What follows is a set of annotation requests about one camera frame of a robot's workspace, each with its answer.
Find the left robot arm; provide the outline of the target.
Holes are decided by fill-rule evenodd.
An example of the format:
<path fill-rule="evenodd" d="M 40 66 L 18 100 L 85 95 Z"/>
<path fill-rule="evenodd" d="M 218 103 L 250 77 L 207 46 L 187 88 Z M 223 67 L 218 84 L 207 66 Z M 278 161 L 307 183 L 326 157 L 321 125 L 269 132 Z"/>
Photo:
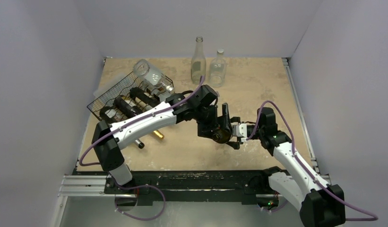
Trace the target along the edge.
<path fill-rule="evenodd" d="M 92 139 L 99 164 L 116 181 L 118 190 L 129 193 L 134 189 L 134 180 L 121 150 L 136 139 L 166 126 L 195 120 L 199 137 L 228 143 L 233 135 L 228 105 L 222 105 L 222 115 L 218 116 L 217 99 L 216 91 L 209 85 L 201 85 L 188 96 L 174 94 L 151 110 L 123 122 L 111 125 L 99 122 Z"/>

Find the dark bottle grey foil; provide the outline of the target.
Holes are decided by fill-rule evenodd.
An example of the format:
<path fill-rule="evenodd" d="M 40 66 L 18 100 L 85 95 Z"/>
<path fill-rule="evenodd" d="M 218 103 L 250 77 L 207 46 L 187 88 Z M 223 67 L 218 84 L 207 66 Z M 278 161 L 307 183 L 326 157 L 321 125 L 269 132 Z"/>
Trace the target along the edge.
<path fill-rule="evenodd" d="M 104 106 L 100 110 L 99 115 L 102 120 L 106 121 L 107 124 L 120 122 L 122 120 L 122 115 L 118 113 L 117 110 L 109 106 Z"/>

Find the dark green bottle silver foil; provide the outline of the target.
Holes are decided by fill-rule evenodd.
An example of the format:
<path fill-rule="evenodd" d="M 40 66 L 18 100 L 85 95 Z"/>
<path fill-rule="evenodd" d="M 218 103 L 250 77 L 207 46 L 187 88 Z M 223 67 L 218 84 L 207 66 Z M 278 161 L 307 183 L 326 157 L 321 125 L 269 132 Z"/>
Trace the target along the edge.
<path fill-rule="evenodd" d="M 232 135 L 226 130 L 215 130 L 212 133 L 211 139 L 219 144 L 225 144 L 230 141 Z"/>

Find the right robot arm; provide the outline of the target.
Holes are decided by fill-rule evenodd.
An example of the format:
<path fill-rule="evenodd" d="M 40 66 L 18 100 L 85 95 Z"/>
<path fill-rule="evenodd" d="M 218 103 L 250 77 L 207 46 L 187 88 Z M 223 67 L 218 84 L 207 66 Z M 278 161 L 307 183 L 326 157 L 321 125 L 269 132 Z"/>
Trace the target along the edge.
<path fill-rule="evenodd" d="M 331 185 L 308 165 L 295 148 L 293 140 L 279 130 L 274 110 L 264 107 L 258 110 L 255 123 L 245 123 L 239 117 L 233 124 L 232 135 L 242 144 L 246 139 L 260 140 L 261 145 L 286 169 L 259 179 L 264 192 L 280 193 L 299 212 L 305 227 L 336 227 L 346 221 L 344 199 L 340 186 Z"/>

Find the clear round bottle silver cap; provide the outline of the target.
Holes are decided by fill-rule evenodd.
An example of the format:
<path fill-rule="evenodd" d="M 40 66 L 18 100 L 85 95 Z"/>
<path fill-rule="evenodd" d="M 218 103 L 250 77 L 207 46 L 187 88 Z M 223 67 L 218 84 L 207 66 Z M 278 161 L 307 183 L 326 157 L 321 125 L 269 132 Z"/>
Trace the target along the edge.
<path fill-rule="evenodd" d="M 217 49 L 216 57 L 209 66 L 209 84 L 213 87 L 221 87 L 225 82 L 227 62 L 224 58 L 224 49 Z"/>

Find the tall clear bottle no cap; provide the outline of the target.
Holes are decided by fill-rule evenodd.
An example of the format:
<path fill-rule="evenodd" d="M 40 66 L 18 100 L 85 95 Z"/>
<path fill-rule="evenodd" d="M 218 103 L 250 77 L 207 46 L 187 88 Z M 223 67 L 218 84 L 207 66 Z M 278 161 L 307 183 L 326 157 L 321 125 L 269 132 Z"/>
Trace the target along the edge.
<path fill-rule="evenodd" d="M 203 52 L 203 37 L 196 37 L 196 46 L 191 59 L 191 81 L 198 85 L 200 78 L 206 75 L 206 58 Z"/>

